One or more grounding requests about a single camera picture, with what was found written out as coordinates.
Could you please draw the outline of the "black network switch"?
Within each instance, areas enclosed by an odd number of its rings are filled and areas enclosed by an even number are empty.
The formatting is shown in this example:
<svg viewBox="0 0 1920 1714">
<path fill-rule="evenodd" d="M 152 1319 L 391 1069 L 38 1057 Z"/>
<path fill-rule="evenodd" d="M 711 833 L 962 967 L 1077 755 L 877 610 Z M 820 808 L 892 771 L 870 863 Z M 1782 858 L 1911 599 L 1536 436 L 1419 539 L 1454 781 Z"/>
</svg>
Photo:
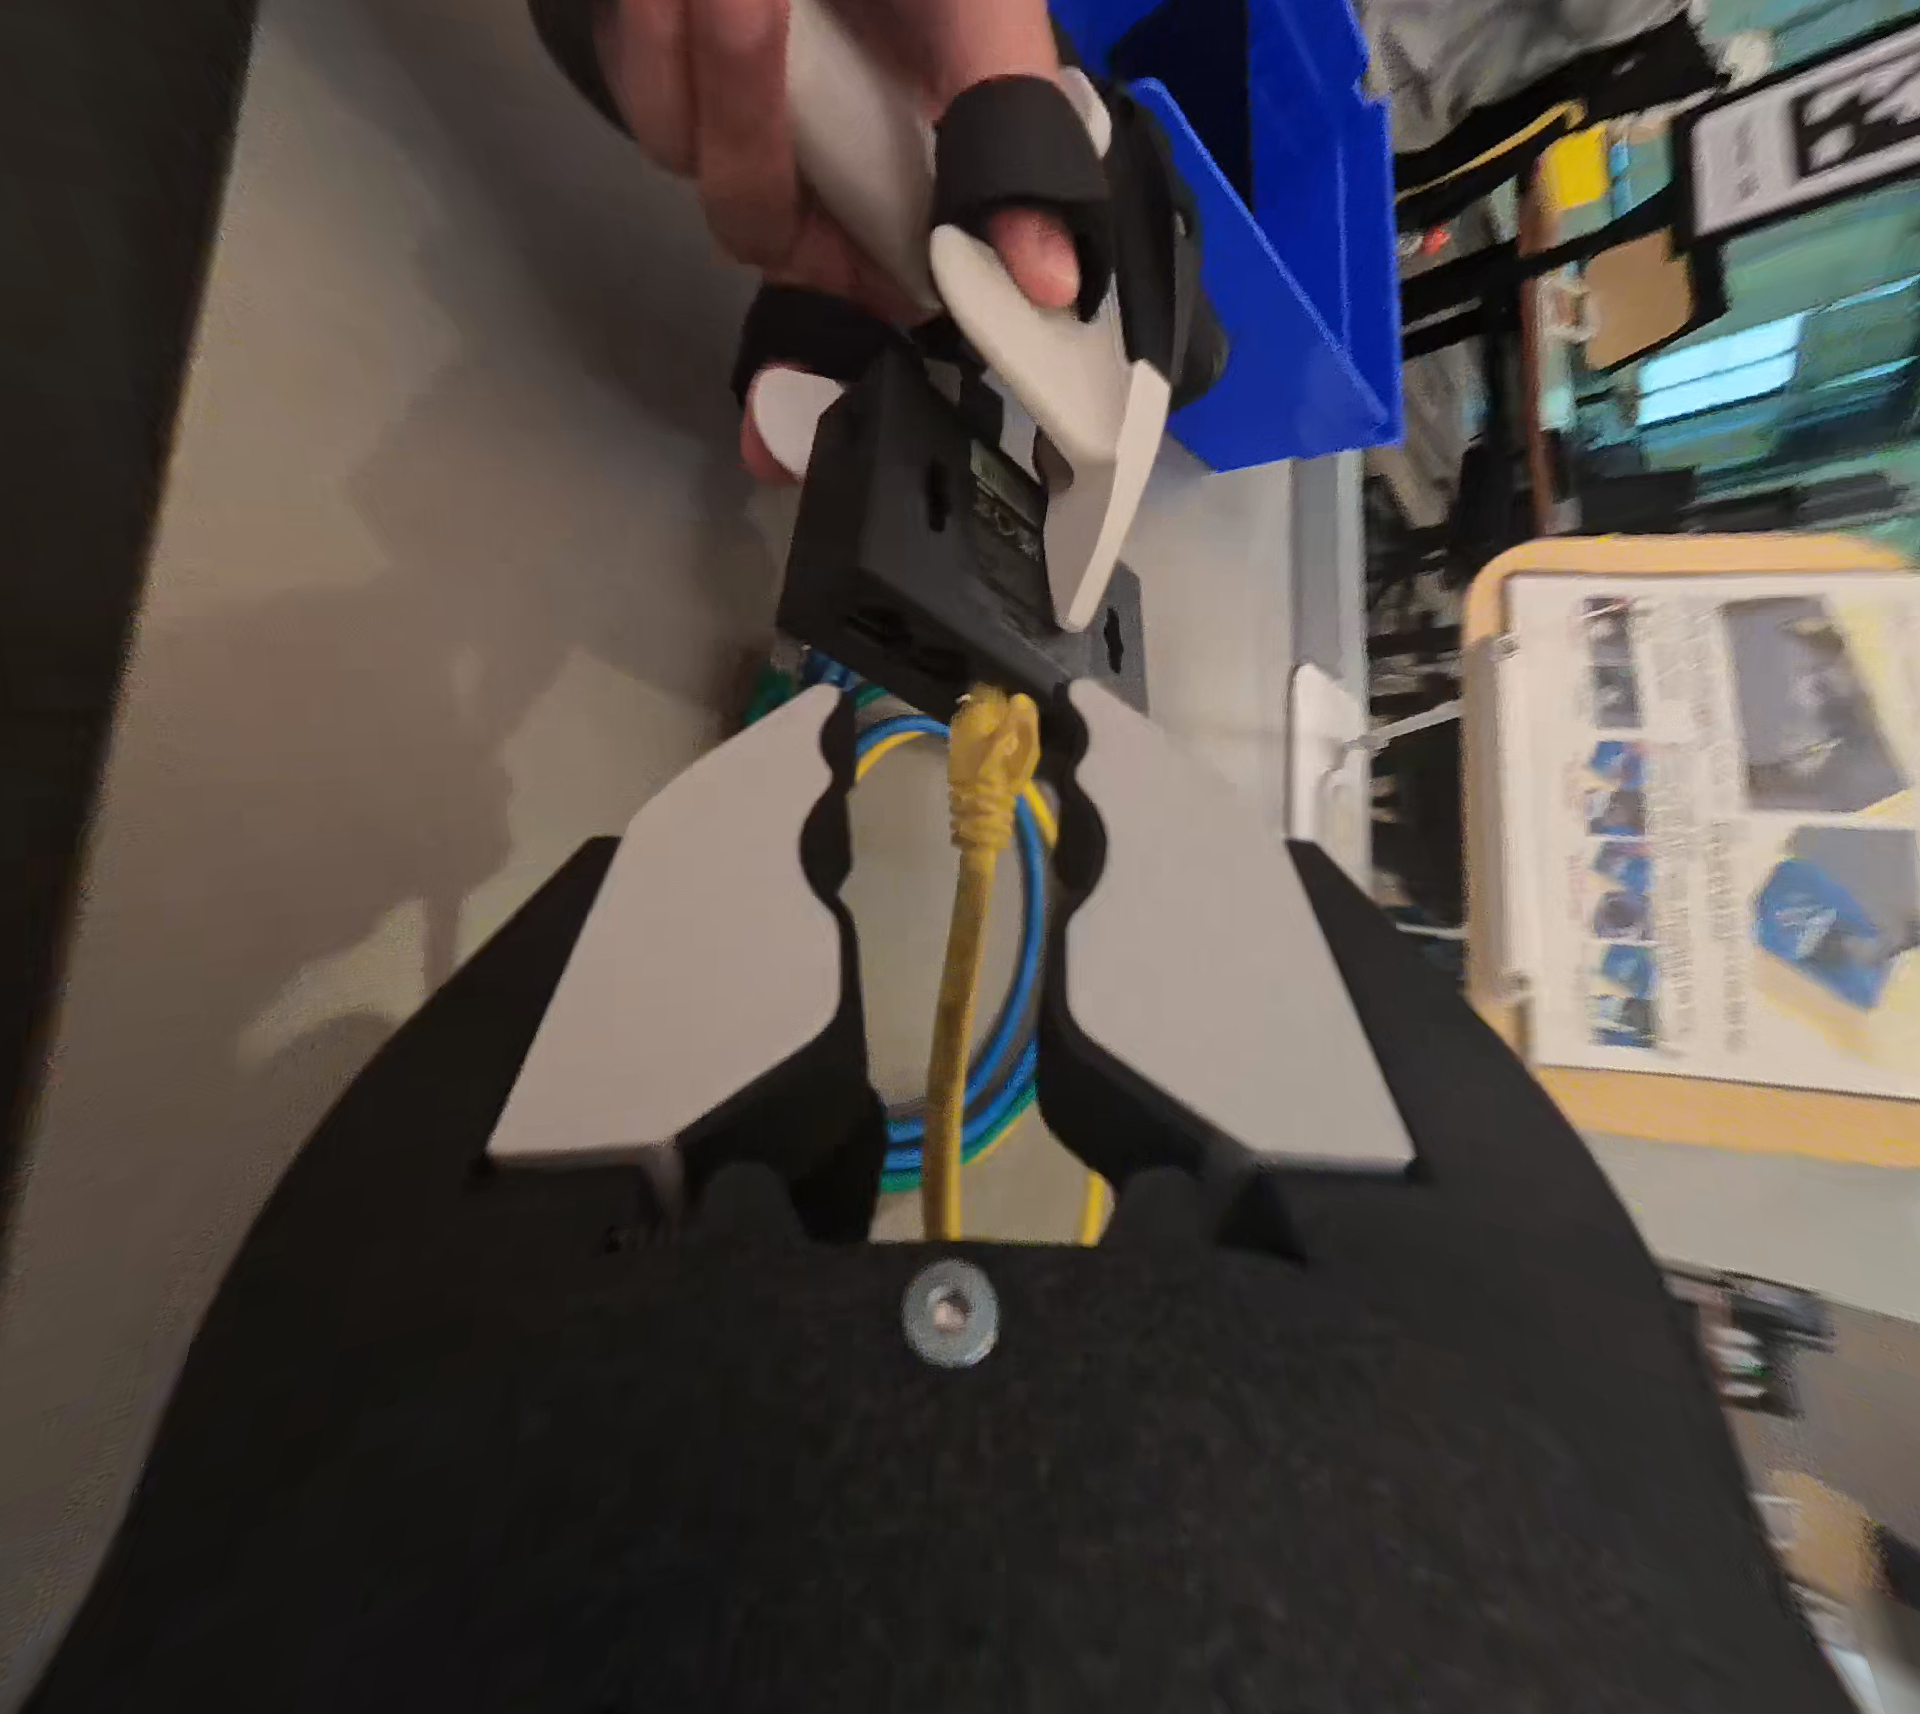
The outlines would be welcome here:
<svg viewBox="0 0 1920 1714">
<path fill-rule="evenodd" d="M 1140 576 L 1117 565 L 1093 623 L 1055 620 L 1046 495 L 886 350 L 822 415 L 801 484 L 779 623 L 865 684 L 951 720 L 976 687 L 1046 710 L 1093 682 L 1146 713 Z"/>
</svg>

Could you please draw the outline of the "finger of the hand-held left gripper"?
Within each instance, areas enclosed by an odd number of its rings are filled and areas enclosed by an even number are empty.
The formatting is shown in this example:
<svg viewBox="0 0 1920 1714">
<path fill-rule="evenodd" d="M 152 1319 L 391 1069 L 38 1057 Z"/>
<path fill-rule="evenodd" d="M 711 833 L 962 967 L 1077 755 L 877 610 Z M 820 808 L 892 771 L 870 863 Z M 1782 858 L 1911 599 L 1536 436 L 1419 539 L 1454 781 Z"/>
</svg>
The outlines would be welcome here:
<svg viewBox="0 0 1920 1714">
<path fill-rule="evenodd" d="M 1059 627 L 1084 632 L 1140 512 L 1170 379 L 1126 352 L 1117 284 L 1091 320 L 1037 308 L 998 253 L 954 224 L 930 231 L 929 266 L 954 323 L 1055 453 L 1045 476 L 1048 593 Z"/>
<path fill-rule="evenodd" d="M 804 480 L 822 417 L 849 385 L 801 368 L 763 368 L 741 408 L 741 456 L 764 485 Z"/>
</svg>

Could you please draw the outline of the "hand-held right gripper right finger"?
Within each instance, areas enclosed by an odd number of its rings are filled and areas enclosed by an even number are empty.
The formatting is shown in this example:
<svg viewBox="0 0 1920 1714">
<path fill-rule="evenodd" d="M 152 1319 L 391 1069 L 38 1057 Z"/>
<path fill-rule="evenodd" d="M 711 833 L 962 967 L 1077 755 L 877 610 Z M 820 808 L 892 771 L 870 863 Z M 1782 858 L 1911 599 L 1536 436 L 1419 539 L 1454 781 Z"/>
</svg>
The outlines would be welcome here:
<svg viewBox="0 0 1920 1714">
<path fill-rule="evenodd" d="M 1399 1187 L 1419 1148 L 1300 862 L 1206 761 L 1107 685 L 1048 713 L 1059 843 L 1038 1002 L 1045 1125 L 1117 1212 L 1180 1174 L 1206 1216 L 1293 1180 Z"/>
</svg>

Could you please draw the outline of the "blue plastic bin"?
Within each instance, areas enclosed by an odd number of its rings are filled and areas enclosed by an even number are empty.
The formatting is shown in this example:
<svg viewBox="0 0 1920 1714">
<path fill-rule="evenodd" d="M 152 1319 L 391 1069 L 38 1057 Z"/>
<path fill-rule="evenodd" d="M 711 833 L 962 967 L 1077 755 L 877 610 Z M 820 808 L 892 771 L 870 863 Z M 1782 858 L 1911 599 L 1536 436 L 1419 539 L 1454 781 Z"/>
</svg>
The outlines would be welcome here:
<svg viewBox="0 0 1920 1714">
<path fill-rule="evenodd" d="M 1403 436 L 1395 167 L 1350 0 L 1051 0 L 1164 129 L 1201 215 L 1223 375 L 1169 432 L 1213 472 Z"/>
</svg>

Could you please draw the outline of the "black-white marker tag sign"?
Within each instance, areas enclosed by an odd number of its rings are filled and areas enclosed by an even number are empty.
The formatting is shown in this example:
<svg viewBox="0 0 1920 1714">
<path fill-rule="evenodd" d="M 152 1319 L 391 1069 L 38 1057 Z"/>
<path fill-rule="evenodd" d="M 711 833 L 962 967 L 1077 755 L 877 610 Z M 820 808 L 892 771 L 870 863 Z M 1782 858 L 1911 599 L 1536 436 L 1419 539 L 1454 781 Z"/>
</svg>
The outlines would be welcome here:
<svg viewBox="0 0 1920 1714">
<path fill-rule="evenodd" d="M 1918 173 L 1918 18 L 1723 93 L 1674 127 L 1690 241 L 1731 241 Z"/>
</svg>

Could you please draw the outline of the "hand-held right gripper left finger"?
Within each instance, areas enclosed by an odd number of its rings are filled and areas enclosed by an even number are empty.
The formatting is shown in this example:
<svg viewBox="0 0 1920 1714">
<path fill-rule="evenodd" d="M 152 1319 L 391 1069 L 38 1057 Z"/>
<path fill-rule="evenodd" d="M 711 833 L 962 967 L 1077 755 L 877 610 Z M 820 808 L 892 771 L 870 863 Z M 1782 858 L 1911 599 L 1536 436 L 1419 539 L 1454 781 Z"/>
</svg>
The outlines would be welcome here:
<svg viewBox="0 0 1920 1714">
<path fill-rule="evenodd" d="M 634 814 L 492 1125 L 492 1168 L 634 1171 L 666 1218 L 760 1168 L 812 1237 L 870 1237 L 889 1133 L 845 900 L 855 728 L 849 694 L 810 685 Z"/>
</svg>

